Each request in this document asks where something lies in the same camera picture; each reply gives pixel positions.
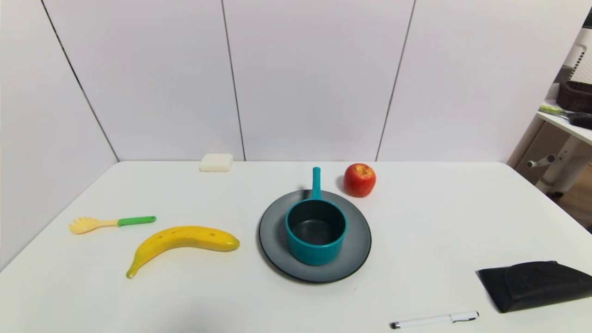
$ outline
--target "pen clip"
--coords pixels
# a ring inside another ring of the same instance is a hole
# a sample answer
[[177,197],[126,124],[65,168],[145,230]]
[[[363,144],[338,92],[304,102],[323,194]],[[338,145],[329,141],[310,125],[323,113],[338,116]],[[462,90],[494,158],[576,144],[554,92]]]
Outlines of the pen clip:
[[476,319],[476,318],[460,319],[460,320],[457,320],[457,321],[452,321],[452,323],[454,324],[455,322],[459,322],[459,321],[473,321],[473,320],[475,320],[475,319]]

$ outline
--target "white pen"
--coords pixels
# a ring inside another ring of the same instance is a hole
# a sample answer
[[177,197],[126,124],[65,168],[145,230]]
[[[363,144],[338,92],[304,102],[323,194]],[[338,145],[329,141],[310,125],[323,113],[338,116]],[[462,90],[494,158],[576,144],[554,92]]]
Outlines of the white pen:
[[473,321],[479,317],[479,312],[477,311],[468,311],[468,312],[459,312],[459,313],[452,313],[450,315],[442,315],[442,316],[435,316],[435,317],[427,317],[427,318],[419,318],[419,319],[409,319],[407,321],[395,321],[390,324],[392,329],[399,329],[399,328],[408,328],[408,327],[415,327],[415,326],[424,326],[424,325],[431,325],[431,324],[438,324],[441,322],[449,322],[455,323],[459,321]]

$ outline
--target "apple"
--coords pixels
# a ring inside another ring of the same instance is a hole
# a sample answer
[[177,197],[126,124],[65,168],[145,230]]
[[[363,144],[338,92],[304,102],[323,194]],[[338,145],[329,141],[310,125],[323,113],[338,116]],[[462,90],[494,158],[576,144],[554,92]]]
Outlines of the apple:
[[376,184],[376,174],[371,167],[363,163],[350,165],[343,176],[343,188],[354,197],[365,197]]

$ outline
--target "gray plate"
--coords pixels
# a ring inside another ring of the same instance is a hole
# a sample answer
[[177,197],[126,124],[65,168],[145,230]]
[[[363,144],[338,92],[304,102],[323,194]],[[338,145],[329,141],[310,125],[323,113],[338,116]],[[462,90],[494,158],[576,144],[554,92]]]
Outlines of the gray plate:
[[267,208],[259,224],[259,242],[269,261],[283,273],[298,280],[328,283],[355,273],[366,261],[372,245],[370,227],[364,215],[345,198],[323,191],[323,199],[339,206],[348,219],[349,229],[343,240],[341,253],[332,262],[310,266],[298,261],[288,249],[285,214],[300,200],[310,198],[310,190],[288,193]]

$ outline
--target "brown basket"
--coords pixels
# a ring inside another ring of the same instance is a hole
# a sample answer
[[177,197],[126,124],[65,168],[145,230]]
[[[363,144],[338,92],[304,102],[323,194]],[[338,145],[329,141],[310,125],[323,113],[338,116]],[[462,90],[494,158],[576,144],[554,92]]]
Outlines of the brown basket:
[[575,81],[561,83],[557,105],[564,110],[592,114],[592,84]]

